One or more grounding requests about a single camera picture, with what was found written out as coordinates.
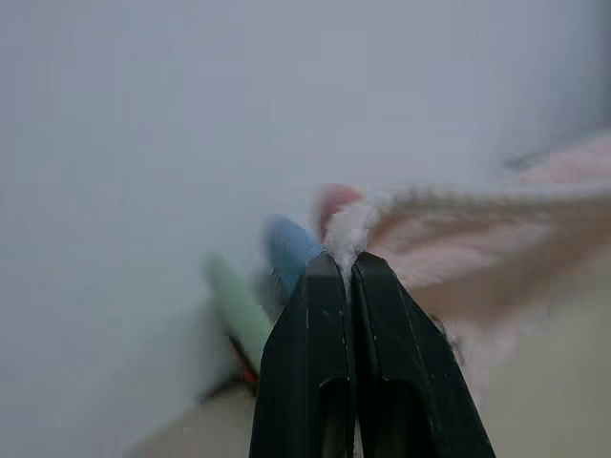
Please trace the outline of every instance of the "beige surface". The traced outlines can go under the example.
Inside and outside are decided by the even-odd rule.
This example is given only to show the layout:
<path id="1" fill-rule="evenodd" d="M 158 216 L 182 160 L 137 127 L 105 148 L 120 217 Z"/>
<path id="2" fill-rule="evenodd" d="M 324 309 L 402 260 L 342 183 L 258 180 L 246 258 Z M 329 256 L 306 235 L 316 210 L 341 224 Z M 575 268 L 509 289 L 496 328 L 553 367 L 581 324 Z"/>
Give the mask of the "beige surface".
<path id="1" fill-rule="evenodd" d="M 611 454 L 611 304 L 595 291 L 554 310 L 491 373 L 482 420 L 498 458 Z"/>
<path id="2" fill-rule="evenodd" d="M 136 458 L 246 458 L 255 401 L 241 388 L 213 398 L 138 448 Z"/>
<path id="3" fill-rule="evenodd" d="M 571 306 L 555 306 L 548 331 L 524 338 L 514 358 L 491 373 L 482 420 L 498 458 L 610 456 L 611 295 L 600 284 L 590 287 Z M 253 413 L 254 400 L 234 390 L 135 456 L 246 458 Z"/>

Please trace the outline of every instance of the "white fluffy fabric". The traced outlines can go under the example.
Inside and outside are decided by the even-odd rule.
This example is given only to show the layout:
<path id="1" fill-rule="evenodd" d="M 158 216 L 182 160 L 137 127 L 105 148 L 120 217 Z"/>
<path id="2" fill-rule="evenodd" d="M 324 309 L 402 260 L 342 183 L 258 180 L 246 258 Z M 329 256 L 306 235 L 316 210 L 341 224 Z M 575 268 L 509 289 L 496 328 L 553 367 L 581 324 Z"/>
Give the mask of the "white fluffy fabric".
<path id="1" fill-rule="evenodd" d="M 605 155 L 586 153 L 607 160 L 611 147 L 603 150 Z M 550 170 L 570 175 L 576 163 L 590 165 L 588 158 L 569 158 L 557 156 L 565 161 L 560 166 L 558 160 L 539 166 L 535 177 Z M 581 171 L 570 183 L 524 179 L 503 187 L 389 191 L 334 215 L 325 245 L 347 284 L 364 251 L 390 264 L 423 310 L 443 324 L 481 407 L 490 367 L 502 364 L 520 335 L 545 323 L 554 303 L 552 281 L 585 275 L 590 260 L 609 254 L 611 181 L 605 178 L 611 167 L 592 170 L 596 179 Z"/>

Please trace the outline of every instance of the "blue crayon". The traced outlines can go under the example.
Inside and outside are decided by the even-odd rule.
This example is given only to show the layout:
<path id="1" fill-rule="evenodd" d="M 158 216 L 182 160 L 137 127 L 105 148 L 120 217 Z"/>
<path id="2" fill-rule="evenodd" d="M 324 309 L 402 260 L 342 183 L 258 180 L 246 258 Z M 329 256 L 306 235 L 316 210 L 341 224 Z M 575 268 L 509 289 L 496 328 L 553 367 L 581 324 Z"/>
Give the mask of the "blue crayon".
<path id="1" fill-rule="evenodd" d="M 272 217 L 265 233 L 265 245 L 284 305 L 295 292 L 306 266 L 325 249 L 304 227 L 281 216 Z"/>

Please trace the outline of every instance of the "white background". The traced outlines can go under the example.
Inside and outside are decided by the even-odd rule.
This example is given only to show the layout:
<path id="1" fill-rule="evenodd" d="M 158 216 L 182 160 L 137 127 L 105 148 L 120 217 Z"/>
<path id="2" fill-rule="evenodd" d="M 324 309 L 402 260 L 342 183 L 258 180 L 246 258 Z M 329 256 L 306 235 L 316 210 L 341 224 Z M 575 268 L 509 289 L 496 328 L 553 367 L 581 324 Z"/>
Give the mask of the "white background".
<path id="1" fill-rule="evenodd" d="M 607 2 L 4 0 L 0 456 L 107 457 L 230 365 L 201 262 L 319 183 L 488 181 L 609 121 Z"/>

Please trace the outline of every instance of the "black clip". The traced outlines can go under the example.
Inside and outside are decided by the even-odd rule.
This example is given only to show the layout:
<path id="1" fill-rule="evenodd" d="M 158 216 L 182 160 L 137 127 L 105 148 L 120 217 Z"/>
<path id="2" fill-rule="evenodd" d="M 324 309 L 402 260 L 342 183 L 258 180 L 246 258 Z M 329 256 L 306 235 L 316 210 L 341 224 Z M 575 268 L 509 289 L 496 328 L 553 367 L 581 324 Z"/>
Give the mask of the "black clip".
<path id="1" fill-rule="evenodd" d="M 449 344 L 388 264 L 362 254 L 350 290 L 348 305 L 329 255 L 306 269 L 263 352 L 250 458 L 349 458 L 357 424 L 366 458 L 494 457 Z"/>

